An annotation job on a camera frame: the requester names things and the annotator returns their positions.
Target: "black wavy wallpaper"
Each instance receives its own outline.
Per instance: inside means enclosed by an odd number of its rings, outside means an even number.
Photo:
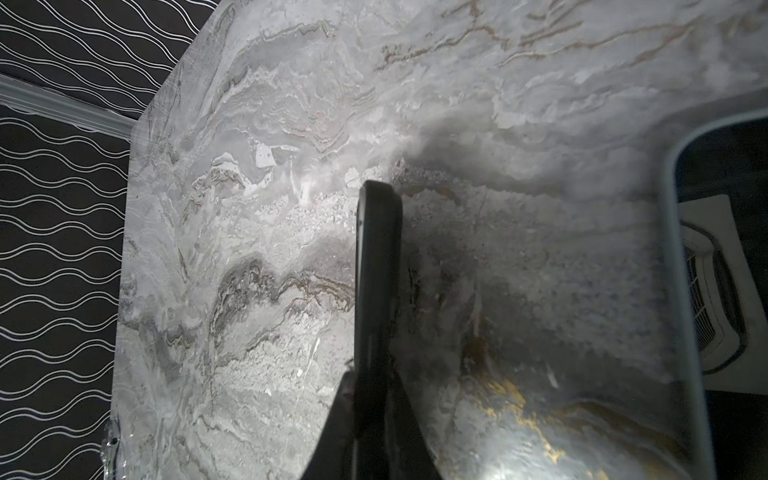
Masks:
[[[2,0],[0,72],[139,118],[218,0]]]
[[[0,106],[0,480],[103,476],[128,150]]]

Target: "gray marble surface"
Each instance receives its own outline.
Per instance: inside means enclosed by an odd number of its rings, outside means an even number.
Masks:
[[[353,353],[365,179],[445,478],[687,476],[656,200],[768,104],[768,3],[224,0],[134,129],[124,478],[297,478]]]

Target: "vent grille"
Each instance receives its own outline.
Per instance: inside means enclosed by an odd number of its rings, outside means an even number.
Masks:
[[[690,304],[694,311],[694,325],[696,326],[696,343],[699,351],[701,351],[714,340],[716,333],[707,314],[707,308],[704,306],[699,277],[696,275],[696,254],[692,249],[685,246],[684,251],[685,264],[688,270]]]

